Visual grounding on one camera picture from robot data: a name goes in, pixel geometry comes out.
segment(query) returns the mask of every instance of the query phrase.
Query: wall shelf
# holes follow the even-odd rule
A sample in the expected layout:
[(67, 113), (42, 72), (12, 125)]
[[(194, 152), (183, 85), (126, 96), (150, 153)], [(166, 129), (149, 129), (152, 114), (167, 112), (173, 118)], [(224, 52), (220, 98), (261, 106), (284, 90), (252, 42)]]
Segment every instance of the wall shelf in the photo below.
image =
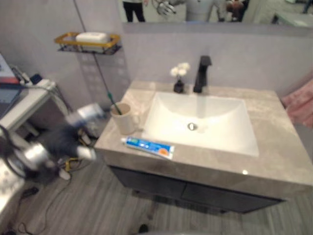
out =
[(111, 34), (108, 43), (78, 42), (75, 40), (78, 34), (80, 33), (68, 32), (55, 38), (54, 42), (60, 46), (58, 51), (113, 55), (122, 47), (118, 45), (120, 36), (117, 34)]

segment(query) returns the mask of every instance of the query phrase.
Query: mirror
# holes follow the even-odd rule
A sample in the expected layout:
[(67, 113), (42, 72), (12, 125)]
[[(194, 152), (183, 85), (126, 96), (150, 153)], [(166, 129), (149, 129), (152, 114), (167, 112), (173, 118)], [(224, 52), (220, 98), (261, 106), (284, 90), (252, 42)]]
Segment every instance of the mirror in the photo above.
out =
[(118, 0), (125, 23), (243, 22), (313, 27), (313, 0)]

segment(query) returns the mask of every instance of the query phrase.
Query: white sink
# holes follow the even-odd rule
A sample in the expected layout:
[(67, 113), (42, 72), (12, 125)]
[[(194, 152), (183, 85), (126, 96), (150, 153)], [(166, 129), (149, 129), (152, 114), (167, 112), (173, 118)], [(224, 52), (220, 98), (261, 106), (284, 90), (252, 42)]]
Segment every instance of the white sink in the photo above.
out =
[(258, 156), (243, 100), (156, 93), (143, 138)]

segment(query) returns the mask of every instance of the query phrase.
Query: laptop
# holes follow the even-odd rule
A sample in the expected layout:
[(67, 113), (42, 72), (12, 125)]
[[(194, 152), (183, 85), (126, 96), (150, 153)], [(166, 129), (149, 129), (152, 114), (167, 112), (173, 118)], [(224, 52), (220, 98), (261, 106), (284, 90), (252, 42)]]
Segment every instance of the laptop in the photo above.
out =
[(0, 54), (0, 119), (12, 108), (23, 87)]

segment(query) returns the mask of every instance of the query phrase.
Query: cabinet door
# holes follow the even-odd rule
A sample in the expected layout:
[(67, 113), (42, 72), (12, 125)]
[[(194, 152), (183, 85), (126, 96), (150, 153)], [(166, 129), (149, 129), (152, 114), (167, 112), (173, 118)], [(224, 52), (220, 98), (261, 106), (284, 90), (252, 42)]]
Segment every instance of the cabinet door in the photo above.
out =
[(279, 199), (187, 183), (182, 199), (207, 204), (226, 211), (251, 212), (281, 202)]
[(125, 187), (155, 195), (180, 199), (186, 185), (183, 181), (163, 176), (112, 166), (110, 168)]

